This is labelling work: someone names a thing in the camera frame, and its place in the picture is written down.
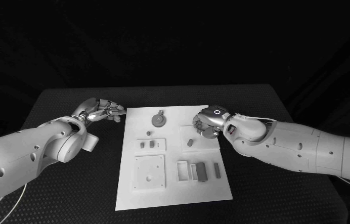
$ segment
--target table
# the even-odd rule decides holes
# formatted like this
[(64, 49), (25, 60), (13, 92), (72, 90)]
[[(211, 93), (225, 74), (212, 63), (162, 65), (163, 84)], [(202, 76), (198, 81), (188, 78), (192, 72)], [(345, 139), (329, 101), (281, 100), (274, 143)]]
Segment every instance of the table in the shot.
[[(219, 104), (231, 113), (293, 122), (268, 84), (48, 89), (22, 129), (69, 116), (91, 97), (126, 107)], [(92, 152), (49, 166), (28, 184), (6, 223), (346, 223), (347, 208), (321, 174), (298, 173), (244, 157), (219, 137), (234, 200), (116, 211), (124, 138), (123, 122), (103, 120), (88, 132), (100, 137)], [(0, 202), (0, 220), (22, 189)]]

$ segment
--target robotic hand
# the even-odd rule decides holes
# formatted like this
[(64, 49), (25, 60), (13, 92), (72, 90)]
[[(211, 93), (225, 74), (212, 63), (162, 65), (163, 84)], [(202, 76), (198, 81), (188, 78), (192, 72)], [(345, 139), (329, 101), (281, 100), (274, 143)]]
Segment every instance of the robotic hand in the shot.
[(126, 113), (113, 101), (91, 98), (72, 116), (0, 137), (0, 198), (29, 183), (49, 165), (71, 161), (81, 149), (91, 152), (98, 137), (87, 127), (103, 119), (120, 122)]
[(213, 139), (219, 132), (244, 156), (297, 172), (350, 178), (350, 138), (274, 119), (231, 115), (221, 106), (193, 118), (198, 133)]

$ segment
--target white board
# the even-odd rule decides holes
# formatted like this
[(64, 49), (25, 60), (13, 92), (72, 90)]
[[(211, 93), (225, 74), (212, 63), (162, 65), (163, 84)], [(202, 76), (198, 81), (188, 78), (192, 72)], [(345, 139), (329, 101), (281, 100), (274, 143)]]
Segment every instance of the white board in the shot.
[[(206, 107), (208, 105), (128, 108), (116, 210), (232, 199), (218, 139), (209, 140), (200, 137), (196, 130), (190, 129), (193, 117)], [(152, 124), (152, 117), (159, 113), (159, 110), (164, 111), (166, 125), (156, 128)], [(190, 150), (186, 149), (189, 147), (188, 138), (195, 140), (192, 146), (195, 148)], [(159, 140), (162, 143), (162, 139), (164, 139), (164, 148), (160, 144), (159, 149), (147, 148), (144, 152), (140, 150), (140, 140), (147, 140), (147, 142)], [(163, 174), (160, 171), (160, 178), (157, 178), (153, 167), (146, 167), (147, 170), (137, 174), (140, 165), (136, 165), (136, 159), (144, 156), (164, 156), (164, 186), (159, 187)], [(189, 181), (179, 182), (177, 162), (182, 161), (188, 162)], [(206, 182), (193, 181), (190, 165), (199, 162), (205, 162), (206, 165)], [(219, 164), (221, 178), (216, 178), (215, 163)], [(141, 182), (139, 191), (134, 189), (136, 175), (140, 176)], [(157, 180), (154, 181), (157, 188), (152, 188), (153, 180)]]

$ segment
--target cable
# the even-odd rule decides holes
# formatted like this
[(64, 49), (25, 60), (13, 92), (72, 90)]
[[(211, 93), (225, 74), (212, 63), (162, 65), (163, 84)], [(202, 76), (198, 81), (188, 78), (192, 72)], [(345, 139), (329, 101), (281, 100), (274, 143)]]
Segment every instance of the cable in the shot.
[(340, 176), (337, 176), (345, 182), (347, 182), (349, 184), (350, 184), (350, 182), (349, 181), (346, 181)]
[(20, 199), (22, 199), (22, 196), (23, 196), (23, 194), (25, 194), (26, 187), (28, 187), (28, 184), (25, 185), (25, 189), (23, 189), (23, 192), (22, 192), (22, 195), (20, 195), (19, 201), (18, 201), (18, 203), (16, 203), (16, 205), (15, 205), (15, 207), (13, 207), (13, 209), (12, 209), (12, 211), (10, 211), (10, 213), (7, 214), (6, 218), (2, 220), (0, 224), (2, 224), (2, 223), (6, 221), (6, 219), (7, 219), (9, 215), (13, 213), (13, 210), (15, 210), (15, 208), (16, 208), (18, 204), (20, 203)]
[(251, 118), (251, 119), (267, 119), (267, 120), (271, 120), (271, 121), (277, 121), (275, 119), (270, 119), (270, 118), (260, 118), (260, 117), (251, 117), (251, 116), (247, 116), (247, 115), (242, 115), (239, 113), (236, 113), (235, 117), (238, 118)]

